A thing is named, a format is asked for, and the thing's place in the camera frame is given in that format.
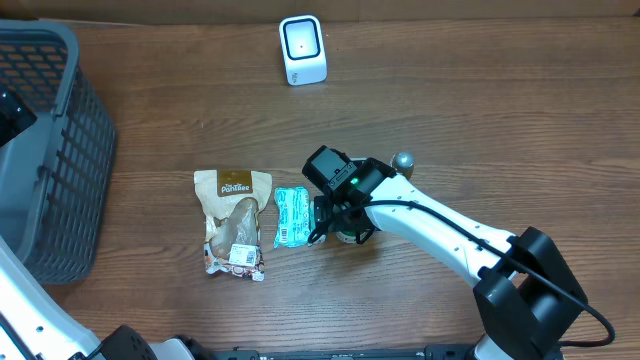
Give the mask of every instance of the teal package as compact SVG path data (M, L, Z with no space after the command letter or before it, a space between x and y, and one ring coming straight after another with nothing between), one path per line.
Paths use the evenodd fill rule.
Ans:
M309 191L302 186L276 188L274 198L280 219L273 247L298 247L307 244L309 229Z

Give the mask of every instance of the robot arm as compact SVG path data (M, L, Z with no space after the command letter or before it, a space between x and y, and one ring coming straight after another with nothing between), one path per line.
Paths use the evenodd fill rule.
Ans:
M446 216L480 239L484 239L502 252L511 244L514 235L506 230L494 229L471 220L444 206L416 189L404 176L385 179L371 192L371 201L406 200L425 205ZM366 208L373 226L381 231L400 235L440 260L471 287L480 281L482 267L494 267L500 258L472 243L451 227L432 215L401 205L381 205Z
M529 228L515 236L477 223L421 193L389 165L372 158L352 160L326 146L307 160L302 173L324 194L315 198L314 215L320 215L309 242L329 230L356 232L358 243L375 229L389 231L440 260L473 288L487 331L473 358L545 359L583 310L609 332L606 340L589 346L613 341L613 328L587 305L564 258L541 231ZM359 241L361 232L368 235ZM518 288L511 282L515 271L529 275Z
M133 329L121 327L100 341L62 310L36 282L0 236L0 359L84 360L127 359L131 339L140 340L136 351L149 360L194 360L178 339L147 345ZM127 345L120 352L121 343Z

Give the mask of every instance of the gray plastic basket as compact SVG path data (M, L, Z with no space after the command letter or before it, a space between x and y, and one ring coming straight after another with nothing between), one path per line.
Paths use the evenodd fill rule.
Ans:
M36 113L0 148L0 235L41 283L91 270L116 131L65 26L0 20L0 82Z

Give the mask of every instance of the wood grain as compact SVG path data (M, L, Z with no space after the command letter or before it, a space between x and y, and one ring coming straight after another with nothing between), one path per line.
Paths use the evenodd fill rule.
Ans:
M0 18L21 20L35 19L20 0L1 0Z
M640 0L19 0L35 16L129 24L632 16Z
M104 337L128 323L215 349L422 347L483 332L470 289L408 241L273 249L264 283L204 273L197 169L247 168L275 186L322 144L418 161L416 185L497 227L550 234L640 351L640 21L326 24L329 78L286 85L276 25L78 29L81 64L120 134L95 269L49 290ZM567 338L603 336L583 316Z

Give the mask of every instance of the basket mesh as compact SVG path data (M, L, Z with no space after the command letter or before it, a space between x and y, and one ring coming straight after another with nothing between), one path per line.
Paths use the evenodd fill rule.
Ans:
M68 91L59 89L67 50L63 42L51 39L0 39L0 81L34 112L51 112L57 92ZM39 282L60 284L85 277L93 265L116 132L79 67L66 113L56 121L64 126L25 266Z

